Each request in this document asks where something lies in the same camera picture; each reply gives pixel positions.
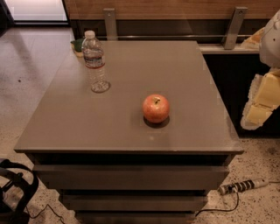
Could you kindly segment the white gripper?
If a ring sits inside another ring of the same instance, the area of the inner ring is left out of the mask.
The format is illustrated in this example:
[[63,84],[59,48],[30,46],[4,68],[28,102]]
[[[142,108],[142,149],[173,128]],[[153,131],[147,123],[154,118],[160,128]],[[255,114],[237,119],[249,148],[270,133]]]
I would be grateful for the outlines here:
[[[249,38],[241,47],[258,49],[260,61],[269,67],[280,67],[280,10],[270,21]],[[280,106],[280,69],[270,69],[265,75],[256,74],[248,91],[248,101],[244,106],[241,127],[256,130],[263,126],[273,111]]]

